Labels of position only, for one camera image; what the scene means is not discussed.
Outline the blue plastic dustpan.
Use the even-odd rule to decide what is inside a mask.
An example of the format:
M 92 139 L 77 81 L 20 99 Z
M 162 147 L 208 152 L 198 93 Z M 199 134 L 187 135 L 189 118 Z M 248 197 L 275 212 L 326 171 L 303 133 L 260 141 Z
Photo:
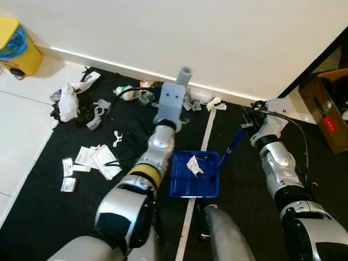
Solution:
M 240 129 L 229 144 L 223 157 L 218 152 L 202 150 L 179 150 L 172 155 L 171 198 L 216 198 L 220 191 L 220 168 L 241 142 L 246 131 Z M 194 177 L 186 163 L 196 156 L 204 174 Z

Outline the crumpled white tissue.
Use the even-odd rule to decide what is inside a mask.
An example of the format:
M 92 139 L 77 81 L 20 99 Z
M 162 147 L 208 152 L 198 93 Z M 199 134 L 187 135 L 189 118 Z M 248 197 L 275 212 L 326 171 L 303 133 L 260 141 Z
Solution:
M 213 100 L 207 102 L 206 108 L 208 111 L 226 111 L 227 105 L 219 97 L 214 97 Z

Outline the white tape strip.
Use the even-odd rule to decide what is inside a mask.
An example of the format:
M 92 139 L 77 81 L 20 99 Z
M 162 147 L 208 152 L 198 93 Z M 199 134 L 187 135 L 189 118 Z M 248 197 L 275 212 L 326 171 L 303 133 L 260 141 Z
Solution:
M 216 117 L 216 112 L 217 112 L 216 109 L 212 109 L 209 112 L 209 119 L 207 119 L 206 131 L 204 132 L 204 135 L 202 137 L 201 150 L 203 151 L 207 150 L 207 146 L 209 144 L 209 137 L 210 137 L 214 120 Z M 196 202 L 195 198 L 188 198 L 187 210 L 185 212 L 185 219 L 184 219 L 184 224 L 182 226 L 181 238 L 179 239 L 179 243 L 177 245 L 175 261 L 183 261 L 183 258 L 185 256 L 185 249 L 186 249 L 188 236 L 189 236 L 189 232 L 191 228 L 191 222 L 193 219 L 195 202 Z

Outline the brown cardboard box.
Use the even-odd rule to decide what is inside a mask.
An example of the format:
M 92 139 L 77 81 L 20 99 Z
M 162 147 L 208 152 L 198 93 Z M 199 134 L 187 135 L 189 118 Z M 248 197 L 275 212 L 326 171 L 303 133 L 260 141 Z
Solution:
M 348 149 L 348 125 L 322 81 L 330 80 L 332 84 L 336 84 L 346 76 L 348 68 L 343 68 L 312 74 L 305 83 L 299 85 L 299 94 L 333 153 Z

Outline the white paper scrap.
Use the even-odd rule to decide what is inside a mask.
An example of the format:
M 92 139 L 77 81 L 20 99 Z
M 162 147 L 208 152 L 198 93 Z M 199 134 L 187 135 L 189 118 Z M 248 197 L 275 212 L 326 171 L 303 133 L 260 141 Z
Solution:
M 199 177 L 201 174 L 204 174 L 204 170 L 201 169 L 198 159 L 196 156 L 192 156 L 189 161 L 186 163 L 188 169 L 192 172 L 194 177 Z

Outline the grey right robot leg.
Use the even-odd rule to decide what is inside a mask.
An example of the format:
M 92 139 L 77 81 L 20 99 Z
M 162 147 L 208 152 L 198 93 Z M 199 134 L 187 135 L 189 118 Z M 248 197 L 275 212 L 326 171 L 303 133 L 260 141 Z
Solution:
M 215 204 L 196 214 L 200 239 L 211 246 L 213 261 L 254 261 L 253 252 L 234 220 Z

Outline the grey robot leg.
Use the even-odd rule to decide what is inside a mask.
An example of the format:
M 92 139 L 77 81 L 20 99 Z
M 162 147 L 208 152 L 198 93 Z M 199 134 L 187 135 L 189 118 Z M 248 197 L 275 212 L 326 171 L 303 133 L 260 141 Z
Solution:
M 127 261 L 163 261 L 163 253 L 157 233 L 150 233 L 144 246 L 133 248 Z
M 234 220 L 215 204 L 196 214 L 200 239 L 211 246 L 213 261 L 254 261 L 253 252 Z

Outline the white plastic hook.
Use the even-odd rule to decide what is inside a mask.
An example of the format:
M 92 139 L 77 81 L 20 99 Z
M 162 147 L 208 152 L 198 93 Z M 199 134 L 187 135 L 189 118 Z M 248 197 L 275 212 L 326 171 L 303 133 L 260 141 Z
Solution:
M 114 134 L 114 137 L 115 137 L 115 141 L 112 143 L 112 147 L 117 148 L 119 146 L 119 143 L 123 139 L 123 134 L 122 134 L 122 132 L 119 132 L 117 130 L 115 130 L 113 132 L 113 134 Z

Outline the large white paper packet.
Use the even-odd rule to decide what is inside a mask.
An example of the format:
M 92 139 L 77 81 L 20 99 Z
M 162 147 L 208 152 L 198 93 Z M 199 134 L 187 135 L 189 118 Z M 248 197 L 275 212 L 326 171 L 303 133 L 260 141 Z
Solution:
M 73 169 L 75 171 L 78 170 L 77 166 L 96 169 L 107 181 L 111 181 L 122 171 L 119 161 L 117 161 L 115 155 L 112 154 L 106 145 L 81 147 L 73 161 Z

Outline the white plastic pouch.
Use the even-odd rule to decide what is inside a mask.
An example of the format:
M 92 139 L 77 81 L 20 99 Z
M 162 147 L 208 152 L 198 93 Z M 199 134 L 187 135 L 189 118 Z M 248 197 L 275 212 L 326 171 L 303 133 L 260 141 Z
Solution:
M 101 77 L 101 74 L 96 71 L 92 71 L 89 74 L 85 75 L 84 79 L 81 82 L 71 84 L 73 92 L 75 94 L 82 94 L 92 87 L 94 82 L 96 82 Z

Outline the grey left robot leg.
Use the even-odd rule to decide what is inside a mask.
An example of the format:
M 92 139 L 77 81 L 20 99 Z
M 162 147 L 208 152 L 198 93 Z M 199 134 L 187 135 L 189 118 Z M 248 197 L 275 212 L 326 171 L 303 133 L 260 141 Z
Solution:
M 163 253 L 157 233 L 150 233 L 144 246 L 133 248 L 127 261 L 163 261 Z

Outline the white plastic bag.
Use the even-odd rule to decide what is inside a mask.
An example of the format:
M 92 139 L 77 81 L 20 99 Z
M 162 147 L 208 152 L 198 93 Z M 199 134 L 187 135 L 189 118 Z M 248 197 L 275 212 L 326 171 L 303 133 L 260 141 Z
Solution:
M 71 84 L 60 88 L 59 117 L 61 122 L 69 122 L 79 116 L 79 100 Z

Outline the small white packet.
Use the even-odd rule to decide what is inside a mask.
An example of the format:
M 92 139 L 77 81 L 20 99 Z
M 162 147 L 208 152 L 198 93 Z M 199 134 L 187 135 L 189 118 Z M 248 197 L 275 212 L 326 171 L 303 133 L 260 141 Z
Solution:
M 60 191 L 72 193 L 76 189 L 77 179 L 75 177 L 64 177 L 60 186 Z
M 63 165 L 63 177 L 71 177 L 73 175 L 72 158 L 64 158 L 61 160 Z

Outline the yellow waste bin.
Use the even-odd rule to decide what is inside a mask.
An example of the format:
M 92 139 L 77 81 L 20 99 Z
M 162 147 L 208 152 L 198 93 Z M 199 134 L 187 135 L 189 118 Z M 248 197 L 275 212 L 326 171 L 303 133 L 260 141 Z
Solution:
M 18 20 L 0 17 L 0 67 L 23 80 L 35 75 L 43 59 Z

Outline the black door frame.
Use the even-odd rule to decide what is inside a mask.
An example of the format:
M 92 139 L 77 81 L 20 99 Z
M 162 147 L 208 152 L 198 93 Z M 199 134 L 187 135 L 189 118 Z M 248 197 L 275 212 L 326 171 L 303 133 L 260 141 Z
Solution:
M 339 68 L 347 68 L 348 67 L 348 27 L 345 27 L 343 32 L 338 35 L 338 37 L 331 42 L 328 47 L 326 47 L 323 52 L 321 52 L 318 57 L 316 57 L 313 62 L 305 69 L 301 74 L 296 77 L 296 79 L 291 82 L 291 84 L 286 87 L 283 92 L 281 92 L 280 95 L 278 95 L 277 98 L 284 98 L 287 97 L 296 87 L 298 87 L 299 84 L 303 84 L 310 78 L 310 76 L 313 74 L 313 72 L 320 67 L 321 63 L 323 63 L 325 60 L 327 60 L 331 54 L 333 54 L 335 51 L 340 50 L 340 59 L 338 60 L 338 66 Z

